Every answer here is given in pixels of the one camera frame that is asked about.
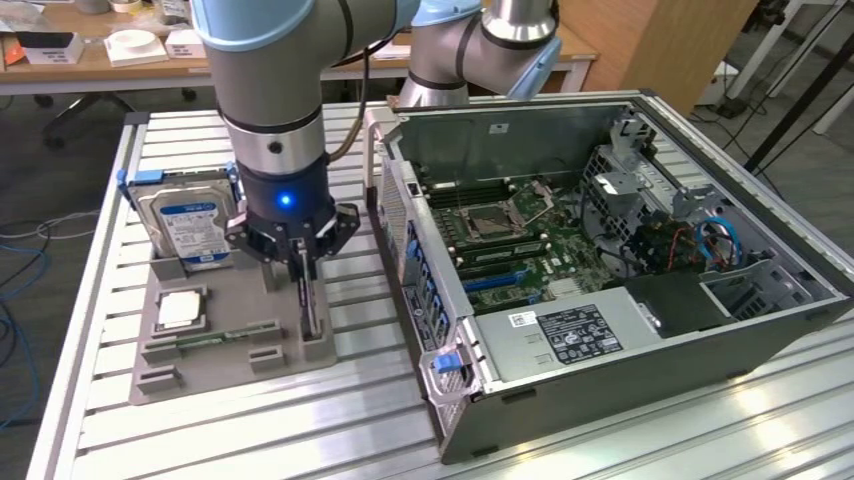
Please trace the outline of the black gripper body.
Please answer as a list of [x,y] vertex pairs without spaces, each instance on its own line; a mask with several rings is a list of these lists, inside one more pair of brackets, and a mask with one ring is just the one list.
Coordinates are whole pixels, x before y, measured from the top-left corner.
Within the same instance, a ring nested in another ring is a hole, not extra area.
[[270,174],[238,164],[247,200],[250,238],[316,240],[335,215],[335,202],[328,188],[330,154],[300,171]]

